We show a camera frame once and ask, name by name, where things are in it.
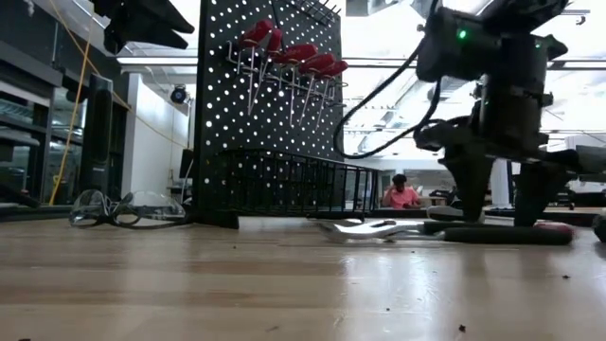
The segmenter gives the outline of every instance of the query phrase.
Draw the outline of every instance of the black pegboard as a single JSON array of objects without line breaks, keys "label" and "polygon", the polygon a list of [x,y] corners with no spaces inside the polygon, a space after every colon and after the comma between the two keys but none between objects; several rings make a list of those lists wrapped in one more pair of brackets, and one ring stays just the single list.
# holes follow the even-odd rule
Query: black pegboard
[{"label": "black pegboard", "polygon": [[[244,72],[238,74],[237,65],[227,60],[228,42],[235,43],[245,30],[267,18],[282,30],[286,47],[311,43],[317,45],[319,53],[330,52],[340,60],[340,18],[334,16],[334,22],[322,25],[295,6],[283,1],[273,4],[270,0],[203,1],[201,15],[204,18],[200,28],[195,132],[199,158],[195,162],[198,167],[194,199],[206,206],[209,198],[224,190],[227,166],[220,164],[216,155],[226,150],[262,148],[342,161],[332,146],[332,132],[343,117],[341,106],[325,107],[319,128],[315,130],[320,100],[310,100],[303,124],[299,125],[305,96],[299,91],[294,101],[294,126],[291,126],[290,90],[284,87],[280,90],[277,82],[265,81],[248,116],[249,76]],[[237,53],[234,50],[232,59],[237,59]],[[242,60],[246,61],[250,52],[244,56]],[[276,67],[269,72],[279,75]],[[317,91],[322,92],[324,83],[316,85]],[[336,87],[334,102],[341,103],[342,98],[341,88]]]}]

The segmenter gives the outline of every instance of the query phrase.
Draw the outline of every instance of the pink shirt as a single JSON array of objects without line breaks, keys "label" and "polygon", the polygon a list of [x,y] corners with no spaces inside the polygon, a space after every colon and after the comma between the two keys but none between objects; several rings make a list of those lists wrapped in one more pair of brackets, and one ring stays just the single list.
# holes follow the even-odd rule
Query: pink shirt
[{"label": "pink shirt", "polygon": [[389,205],[394,208],[404,208],[404,206],[410,206],[419,201],[419,195],[412,188],[404,188],[403,192],[398,192],[393,189],[391,191],[391,198],[389,198]]}]

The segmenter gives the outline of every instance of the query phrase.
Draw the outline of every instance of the red handle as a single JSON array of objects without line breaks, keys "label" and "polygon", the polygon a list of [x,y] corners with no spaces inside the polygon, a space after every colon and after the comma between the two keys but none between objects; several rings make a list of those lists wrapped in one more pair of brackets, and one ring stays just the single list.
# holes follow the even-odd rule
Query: red handle
[{"label": "red handle", "polygon": [[280,53],[280,43],[282,42],[282,30],[279,28],[272,29],[272,35],[267,43],[267,55],[275,57]]},{"label": "red handle", "polygon": [[274,27],[269,19],[261,20],[255,26],[240,36],[238,45],[244,47],[257,47],[258,43],[267,36],[267,33]]},{"label": "red handle", "polygon": [[302,74],[306,73],[320,73],[320,70],[324,70],[327,67],[333,65],[335,62],[334,55],[332,53],[325,53],[316,55],[309,58],[299,66],[299,72]]},{"label": "red handle", "polygon": [[286,47],[284,53],[274,58],[274,63],[301,63],[318,53],[318,47],[313,44],[292,45]]},{"label": "red handle", "polygon": [[348,67],[349,67],[349,64],[345,61],[336,62],[333,65],[323,69],[320,72],[320,77],[324,77],[324,78],[336,77],[336,76],[340,75],[341,73],[343,73],[343,71],[347,70]]}]

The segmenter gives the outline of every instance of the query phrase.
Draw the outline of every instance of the wooden workbench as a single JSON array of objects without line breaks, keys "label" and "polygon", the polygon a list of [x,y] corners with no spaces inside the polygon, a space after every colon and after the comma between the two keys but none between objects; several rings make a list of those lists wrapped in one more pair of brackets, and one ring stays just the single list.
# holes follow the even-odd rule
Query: wooden workbench
[{"label": "wooden workbench", "polygon": [[[330,244],[293,219],[0,225],[0,339],[601,340],[606,249]],[[460,325],[466,332],[458,330]]]}]

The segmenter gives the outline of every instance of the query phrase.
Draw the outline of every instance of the ceiling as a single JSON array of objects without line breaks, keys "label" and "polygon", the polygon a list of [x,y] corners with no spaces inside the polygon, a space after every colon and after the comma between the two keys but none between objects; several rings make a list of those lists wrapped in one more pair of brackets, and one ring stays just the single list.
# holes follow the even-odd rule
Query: ceiling
[{"label": "ceiling", "polygon": [[[478,13],[490,0],[443,0],[443,5],[453,9]],[[87,0],[34,0],[44,10],[55,14],[51,6],[56,4],[62,17],[71,29],[87,38],[89,13],[92,3]],[[199,1],[171,0],[184,17],[194,26],[200,19]],[[330,0],[329,6],[341,9],[346,0]],[[398,4],[368,17],[342,18],[342,44],[344,58],[365,59],[364,64],[389,63],[386,68],[351,67],[344,73],[346,110],[351,108],[378,84],[391,75],[397,59],[411,54],[421,33],[417,25],[425,22],[424,16],[430,0],[402,0]],[[568,9],[589,10],[586,21],[577,25],[578,15],[563,15],[537,29],[540,35],[553,34],[567,44],[569,52],[564,58],[570,60],[604,60],[606,45],[596,44],[599,35],[606,28],[606,4],[600,0],[576,0]],[[102,49],[102,30],[107,25],[104,18],[95,17],[91,28],[92,44]],[[192,57],[197,56],[197,34],[183,35],[189,42],[186,50],[146,44],[129,44],[118,57]],[[173,84],[186,84],[188,91],[195,94],[195,60],[180,66],[138,65],[127,66],[126,70],[140,72],[144,82],[161,96],[166,96]],[[558,131],[552,134],[554,143],[566,135],[577,134],[578,130],[606,131],[603,115],[597,108],[606,107],[606,71],[550,71],[547,74],[546,90],[552,91],[556,103],[544,113],[543,128]],[[447,79],[442,83],[445,98],[436,112],[436,117],[466,115],[471,110],[470,92],[473,84]],[[429,106],[428,94],[432,84],[417,79],[414,70],[404,72],[390,87],[371,101],[351,120],[346,129],[345,146],[349,153],[372,150],[404,127],[419,121]],[[435,158],[436,155],[415,148],[410,139],[403,139],[382,154],[398,154],[402,158]]]}]

